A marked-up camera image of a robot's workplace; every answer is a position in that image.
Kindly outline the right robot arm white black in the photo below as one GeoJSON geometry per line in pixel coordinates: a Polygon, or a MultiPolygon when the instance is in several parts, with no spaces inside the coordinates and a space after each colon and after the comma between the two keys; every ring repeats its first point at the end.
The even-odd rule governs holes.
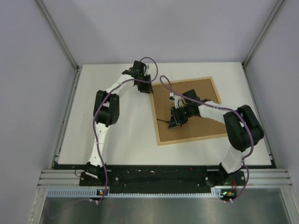
{"type": "Polygon", "coordinates": [[[240,172],[245,158],[252,154],[254,146],[264,138],[264,131],[251,107],[243,105],[229,108],[209,99],[201,100],[194,89],[182,95],[172,92],[169,100],[174,104],[170,109],[169,129],[186,124],[191,117],[212,119],[225,125],[230,147],[219,164],[212,185],[230,184],[240,172]]]}

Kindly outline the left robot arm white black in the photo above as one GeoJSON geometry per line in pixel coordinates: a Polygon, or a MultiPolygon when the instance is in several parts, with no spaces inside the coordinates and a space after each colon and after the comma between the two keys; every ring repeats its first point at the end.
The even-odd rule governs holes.
{"type": "Polygon", "coordinates": [[[133,66],[124,70],[120,78],[106,90],[96,93],[93,109],[93,133],[95,136],[93,150],[85,167],[90,180],[101,185],[107,179],[104,149],[105,139],[111,125],[116,124],[120,116],[120,99],[130,88],[136,86],[140,93],[153,92],[151,75],[147,73],[148,66],[140,61],[134,61],[133,66]]]}

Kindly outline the wooden photo frame brown back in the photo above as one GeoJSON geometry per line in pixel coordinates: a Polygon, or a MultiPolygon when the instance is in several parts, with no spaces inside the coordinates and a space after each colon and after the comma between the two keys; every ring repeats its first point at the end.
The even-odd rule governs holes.
{"type": "Polygon", "coordinates": [[[221,103],[212,77],[188,79],[162,86],[153,84],[151,107],[158,145],[170,145],[190,141],[208,140],[227,136],[225,125],[208,118],[201,118],[194,102],[183,99],[176,109],[169,100],[168,87],[187,97],[221,103]]]}

